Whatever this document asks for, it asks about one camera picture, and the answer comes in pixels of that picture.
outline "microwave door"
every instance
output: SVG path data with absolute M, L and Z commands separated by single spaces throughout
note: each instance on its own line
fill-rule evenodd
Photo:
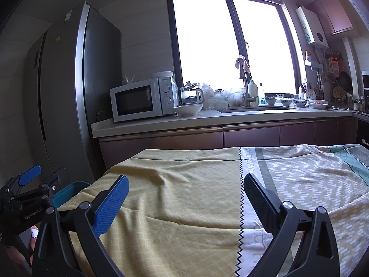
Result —
M 162 115 L 159 85 L 156 79 L 117 88 L 114 93 L 115 121 L 128 121 Z

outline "refrigerator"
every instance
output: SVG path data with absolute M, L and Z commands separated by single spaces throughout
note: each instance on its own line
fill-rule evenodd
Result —
M 28 51 L 24 115 L 45 179 L 67 169 L 62 187 L 93 183 L 106 168 L 91 124 L 113 117 L 110 88 L 121 85 L 120 31 L 86 2 L 64 13 Z

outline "window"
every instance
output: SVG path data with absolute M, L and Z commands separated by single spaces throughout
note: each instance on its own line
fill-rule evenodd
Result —
M 261 0 L 168 0 L 178 86 L 203 82 L 240 88 L 239 55 L 265 92 L 295 93 L 300 83 L 296 51 L 278 4 Z

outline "sticker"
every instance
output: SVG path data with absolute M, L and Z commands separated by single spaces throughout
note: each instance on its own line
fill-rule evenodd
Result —
M 70 19 L 70 18 L 71 18 L 71 11 L 69 11 L 69 12 L 66 14 L 64 22 L 69 21 L 69 19 Z
M 38 230 L 37 229 L 31 229 L 31 234 L 33 238 L 36 238 L 38 236 Z

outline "glass kettle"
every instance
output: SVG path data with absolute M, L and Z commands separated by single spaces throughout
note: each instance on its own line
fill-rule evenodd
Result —
M 181 87 L 182 105 L 204 103 L 204 92 L 196 86 L 196 83 L 187 81 L 186 85 Z

